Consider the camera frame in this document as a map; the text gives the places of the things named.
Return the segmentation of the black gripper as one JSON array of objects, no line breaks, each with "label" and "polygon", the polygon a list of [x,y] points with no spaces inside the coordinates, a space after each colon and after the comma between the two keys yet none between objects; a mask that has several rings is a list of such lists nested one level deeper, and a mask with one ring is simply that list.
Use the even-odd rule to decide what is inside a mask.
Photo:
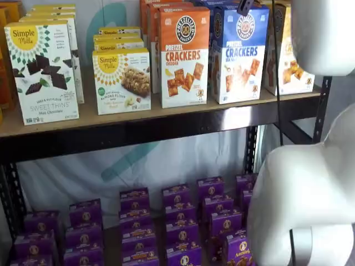
[{"label": "black gripper", "polygon": [[237,8],[238,14],[246,16],[249,13],[250,8],[253,6],[254,0],[240,0]]}]

